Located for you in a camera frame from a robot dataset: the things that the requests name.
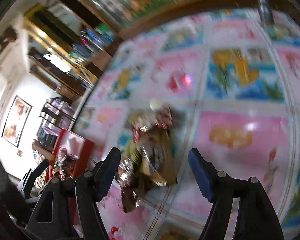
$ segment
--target framed picture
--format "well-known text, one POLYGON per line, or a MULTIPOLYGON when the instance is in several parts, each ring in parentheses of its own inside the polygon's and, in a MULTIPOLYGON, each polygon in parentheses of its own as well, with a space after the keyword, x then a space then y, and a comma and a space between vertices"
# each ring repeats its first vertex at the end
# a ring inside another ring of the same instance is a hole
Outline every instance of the framed picture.
POLYGON ((16 96, 4 124, 2 137, 14 146, 19 146, 20 137, 32 106, 16 96))

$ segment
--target crumpled snack wrapper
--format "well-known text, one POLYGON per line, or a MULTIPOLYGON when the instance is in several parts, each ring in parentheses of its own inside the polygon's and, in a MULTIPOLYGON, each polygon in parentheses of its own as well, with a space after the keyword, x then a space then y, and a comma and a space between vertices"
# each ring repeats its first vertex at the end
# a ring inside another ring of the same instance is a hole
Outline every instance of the crumpled snack wrapper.
POLYGON ((139 141, 142 163, 139 171, 158 186, 176 184, 174 161, 166 130, 149 132, 139 141))
POLYGON ((175 232, 166 232, 160 237, 160 240, 187 240, 187 239, 188 238, 175 232))
POLYGON ((172 126, 170 108, 130 116, 133 141, 125 147, 116 180, 121 187, 125 213, 139 206, 140 198, 154 185, 176 184, 174 161, 166 129, 172 126))
POLYGON ((156 112, 145 111, 132 120, 133 141, 138 142, 144 134, 153 128, 170 129, 172 127, 172 117, 170 107, 166 106, 156 112))
POLYGON ((76 160, 72 156, 65 155, 59 163, 59 173, 61 180, 72 179, 76 160))

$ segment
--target red box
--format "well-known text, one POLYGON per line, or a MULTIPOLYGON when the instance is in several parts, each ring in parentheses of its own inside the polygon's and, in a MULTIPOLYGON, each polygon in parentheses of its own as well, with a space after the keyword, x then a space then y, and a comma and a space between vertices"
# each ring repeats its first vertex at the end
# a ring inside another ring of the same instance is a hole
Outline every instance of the red box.
MULTIPOLYGON (((78 153, 76 153, 76 155, 79 157, 79 159, 75 163, 74 172, 72 175, 72 178, 76 179, 79 175, 84 173, 84 171, 87 167, 89 156, 94 147, 94 143, 92 141, 89 141, 89 140, 83 138, 82 136, 77 135, 74 132, 71 132, 67 129, 62 129, 59 134, 59 137, 57 139, 57 142, 54 146, 49 165, 53 166, 53 163, 55 162, 55 159, 59 152, 60 146, 63 145, 63 143, 65 141, 67 141, 70 137, 76 137, 79 140, 79 144, 80 144, 79 151, 78 151, 78 153)), ((51 178, 52 178, 51 173, 47 172, 46 182, 51 178)))

